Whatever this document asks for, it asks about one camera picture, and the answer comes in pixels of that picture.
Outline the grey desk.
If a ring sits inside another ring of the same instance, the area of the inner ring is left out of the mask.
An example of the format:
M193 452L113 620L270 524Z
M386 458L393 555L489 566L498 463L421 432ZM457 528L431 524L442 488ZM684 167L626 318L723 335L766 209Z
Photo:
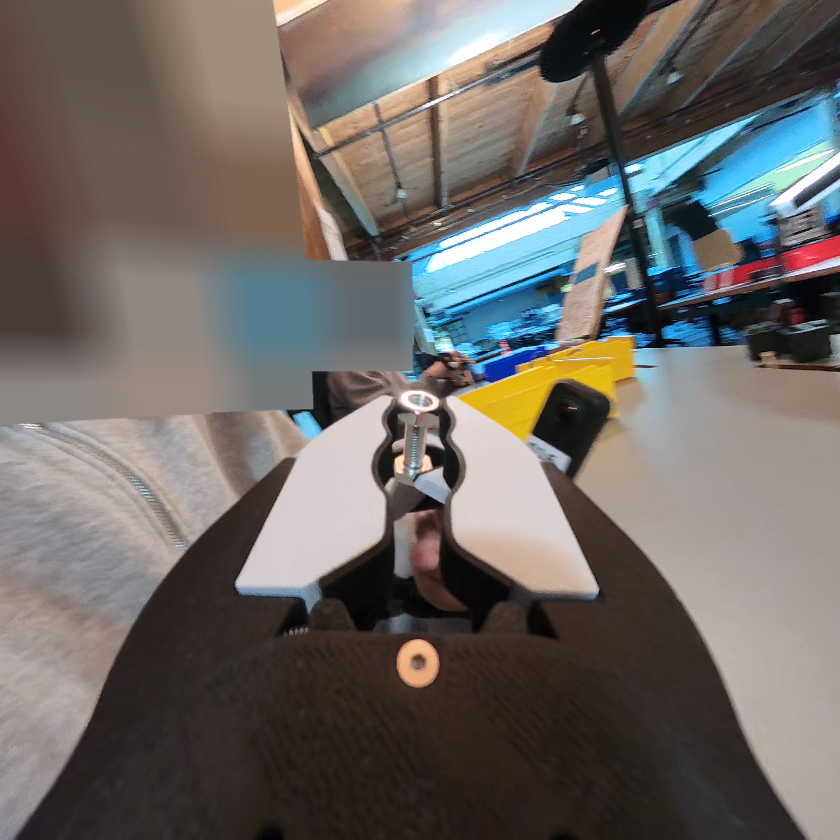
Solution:
M615 794L583 817L603 838L838 838L838 372L739 346L635 363L558 487L602 588L546 607Z

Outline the person's grey sweatshirt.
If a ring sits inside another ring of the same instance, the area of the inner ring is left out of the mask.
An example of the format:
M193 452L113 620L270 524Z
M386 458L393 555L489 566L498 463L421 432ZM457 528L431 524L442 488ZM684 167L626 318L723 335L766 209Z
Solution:
M281 411L2 426L2 838L68 760L156 586L307 441Z

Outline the black box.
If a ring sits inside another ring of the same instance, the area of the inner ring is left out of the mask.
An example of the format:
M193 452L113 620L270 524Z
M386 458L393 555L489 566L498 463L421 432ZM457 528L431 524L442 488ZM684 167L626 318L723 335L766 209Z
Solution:
M746 328L744 337L751 362L761 366L838 368L834 326L824 319L789 326L762 322Z

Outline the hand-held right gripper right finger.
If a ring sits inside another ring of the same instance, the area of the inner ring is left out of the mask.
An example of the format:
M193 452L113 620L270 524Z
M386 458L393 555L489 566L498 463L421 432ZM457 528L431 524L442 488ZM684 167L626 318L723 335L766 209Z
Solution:
M460 601L594 600L600 588L544 464L463 400L441 413L457 465L440 570Z

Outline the silver hex bolt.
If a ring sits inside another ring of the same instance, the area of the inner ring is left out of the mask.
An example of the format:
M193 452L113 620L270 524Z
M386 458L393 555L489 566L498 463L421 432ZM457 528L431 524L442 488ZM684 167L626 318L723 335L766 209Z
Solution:
M426 455L427 437L438 430L439 399L425 391L404 392L397 401L397 419L404 428L403 453L411 460Z

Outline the person's left hand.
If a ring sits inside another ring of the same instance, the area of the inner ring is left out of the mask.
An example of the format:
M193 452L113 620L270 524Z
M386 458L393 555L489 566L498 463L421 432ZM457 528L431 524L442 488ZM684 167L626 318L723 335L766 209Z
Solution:
M466 614L467 607L448 590L440 570L444 510L436 508L418 512L414 526L415 541L409 562L419 594L442 612Z

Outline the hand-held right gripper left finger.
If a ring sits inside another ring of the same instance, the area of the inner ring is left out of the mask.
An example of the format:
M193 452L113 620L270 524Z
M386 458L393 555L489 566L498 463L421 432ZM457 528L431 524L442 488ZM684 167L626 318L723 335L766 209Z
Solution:
M392 454L380 396L299 454L235 582L241 595L375 603L394 571L392 514L379 463Z

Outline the black disc on pole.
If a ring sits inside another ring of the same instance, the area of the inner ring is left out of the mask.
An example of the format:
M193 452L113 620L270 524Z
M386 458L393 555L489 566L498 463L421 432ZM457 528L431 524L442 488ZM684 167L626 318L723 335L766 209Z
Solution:
M616 165L626 205L626 227L644 287L647 325L653 334L652 348L664 348L658 315L656 289L649 275L648 241L644 220L638 215L627 176L623 132L616 110L606 58L622 46L642 21L645 1L583 1L562 16L539 58L540 76L551 84L569 81L583 71L591 72L599 113L612 160Z

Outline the yellow plastic bin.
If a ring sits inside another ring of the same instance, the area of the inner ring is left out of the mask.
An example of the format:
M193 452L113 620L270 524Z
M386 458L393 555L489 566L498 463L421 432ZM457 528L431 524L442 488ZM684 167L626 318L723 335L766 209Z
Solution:
M618 418L616 384L635 377L636 340L618 336L557 350L517 366L514 375L461 396L463 402L525 441L532 433L550 391L570 380L603 394L610 419Z

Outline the cardboard sheet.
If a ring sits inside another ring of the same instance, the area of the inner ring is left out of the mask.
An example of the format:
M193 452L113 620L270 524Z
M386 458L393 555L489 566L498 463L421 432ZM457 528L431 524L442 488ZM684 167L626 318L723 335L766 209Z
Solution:
M561 317L554 334L561 348L595 340L600 332L606 299L606 268L622 232L627 206L623 205L599 227L586 234L579 247L564 294Z

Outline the blue bin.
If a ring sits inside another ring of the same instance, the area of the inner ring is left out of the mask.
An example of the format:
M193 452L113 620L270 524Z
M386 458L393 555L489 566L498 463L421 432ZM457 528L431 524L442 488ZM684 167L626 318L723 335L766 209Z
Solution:
M509 353L499 354L483 362L481 374L484 377L484 381L494 383L515 375L517 368L522 364L531 362L539 355L540 350L541 348L539 346L520 348Z

